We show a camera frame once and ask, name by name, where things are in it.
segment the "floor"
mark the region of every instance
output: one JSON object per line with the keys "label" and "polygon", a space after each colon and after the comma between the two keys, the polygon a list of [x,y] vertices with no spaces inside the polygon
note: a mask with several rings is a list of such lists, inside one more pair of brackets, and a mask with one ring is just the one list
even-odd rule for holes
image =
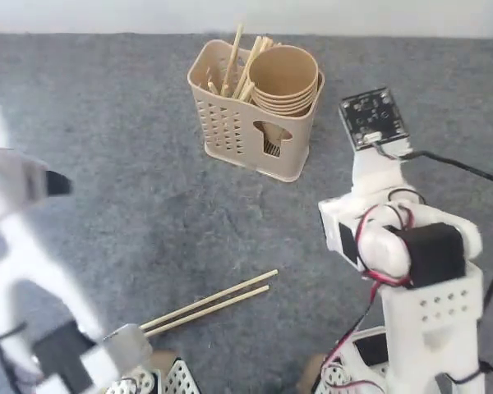
{"label": "floor", "polygon": [[[326,83],[301,178],[284,184],[209,158],[186,74],[215,35],[0,35],[0,103],[14,147],[74,180],[30,219],[109,329],[141,323],[278,268],[270,291],[153,340],[203,393],[293,393],[307,358],[365,307],[369,283],[330,253],[317,210],[351,187],[336,106],[388,85],[412,145],[493,172],[493,41],[277,37],[312,52]],[[253,37],[244,39],[248,48]],[[405,174],[430,204],[474,221],[493,275],[493,185],[425,159]],[[33,338],[66,309],[18,288]],[[381,323],[373,309],[365,326]],[[493,363],[493,304],[481,327]],[[0,394],[8,393],[0,371]],[[487,377],[493,393],[493,375]]]}

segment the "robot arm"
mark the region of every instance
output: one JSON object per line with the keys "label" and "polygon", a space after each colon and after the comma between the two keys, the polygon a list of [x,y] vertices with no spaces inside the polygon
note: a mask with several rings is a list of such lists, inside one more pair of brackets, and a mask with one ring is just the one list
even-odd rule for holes
{"label": "robot arm", "polygon": [[0,234],[8,252],[0,261],[0,337],[21,323],[13,298],[19,281],[31,281],[59,298],[74,321],[35,344],[22,332],[0,340],[7,358],[44,374],[38,394],[98,392],[145,362],[151,346],[133,324],[104,337],[98,314],[75,278],[44,250],[22,210],[51,195],[71,192],[70,181],[33,158],[8,149],[0,110]]}

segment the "beige paper cup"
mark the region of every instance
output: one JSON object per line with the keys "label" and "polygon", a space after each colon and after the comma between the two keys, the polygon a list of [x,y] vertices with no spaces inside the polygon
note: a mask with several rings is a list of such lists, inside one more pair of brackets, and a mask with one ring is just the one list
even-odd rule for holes
{"label": "beige paper cup", "polygon": [[263,103],[269,104],[269,105],[278,105],[278,106],[291,106],[291,105],[296,105],[298,103],[304,102],[306,99],[309,99],[312,96],[312,99],[316,97],[316,94],[318,93],[317,89],[312,89],[310,92],[296,97],[296,98],[286,98],[286,99],[273,99],[273,98],[267,98],[259,93],[256,92],[256,90],[252,90],[252,97],[256,97],[258,101],[261,101]]}
{"label": "beige paper cup", "polygon": [[255,92],[266,99],[299,99],[316,89],[318,64],[304,49],[280,45],[262,52],[248,69]]}
{"label": "beige paper cup", "polygon": [[310,100],[310,101],[307,100],[306,102],[300,103],[298,105],[294,105],[291,107],[279,107],[279,108],[267,106],[263,103],[256,103],[256,101],[254,101],[254,103],[256,103],[259,108],[263,108],[267,112],[271,112],[274,114],[286,115],[286,116],[292,116],[295,112],[300,112],[303,108],[308,108],[312,104],[312,101],[313,100]]}
{"label": "beige paper cup", "polygon": [[265,108],[268,110],[275,110],[275,111],[292,111],[293,109],[299,109],[303,107],[304,105],[311,104],[314,101],[314,98],[316,97],[316,92],[311,92],[308,96],[294,102],[294,103],[289,103],[289,104],[276,104],[276,103],[270,103],[265,101],[264,99],[260,98],[258,95],[253,94],[252,95],[252,100],[254,100],[254,103],[258,107]]}

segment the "red wire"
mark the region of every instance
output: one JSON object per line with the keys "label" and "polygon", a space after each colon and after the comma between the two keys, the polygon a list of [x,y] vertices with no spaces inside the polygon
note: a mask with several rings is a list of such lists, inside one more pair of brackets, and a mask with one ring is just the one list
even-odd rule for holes
{"label": "red wire", "polygon": [[[373,205],[372,207],[370,207],[367,211],[365,211],[365,213],[362,215],[362,218],[360,219],[360,222],[358,223],[358,225],[356,227],[356,231],[354,234],[354,241],[356,242],[358,257],[359,257],[360,261],[362,261],[363,266],[366,269],[366,271],[363,273],[363,275],[370,277],[371,279],[374,279],[378,282],[390,285],[390,286],[402,286],[402,285],[405,285],[405,284],[410,282],[410,278],[408,275],[406,277],[401,277],[400,279],[395,279],[395,278],[389,277],[389,276],[385,275],[384,273],[380,273],[378,271],[369,269],[365,265],[365,262],[363,262],[362,257],[359,256],[359,254],[360,254],[360,245],[359,244],[360,244],[360,237],[362,236],[363,227],[366,224],[366,221],[367,221],[369,215],[371,214],[371,212],[378,207],[379,207],[379,205],[376,204],[376,205]],[[400,208],[404,209],[408,213],[407,227],[411,228],[412,225],[414,224],[414,215],[412,214],[411,209],[405,208],[405,207],[400,207]]]}
{"label": "red wire", "polygon": [[381,388],[378,384],[374,383],[373,381],[371,380],[357,380],[356,382],[350,382],[350,383],[347,383],[347,384],[340,384],[339,386],[335,385],[335,384],[330,384],[328,382],[325,382],[325,384],[331,388],[337,388],[339,390],[343,390],[345,388],[353,388],[353,387],[356,387],[356,386],[361,386],[362,384],[368,384],[368,385],[371,385],[373,387],[376,387],[378,388],[381,392],[384,392],[384,389]]}

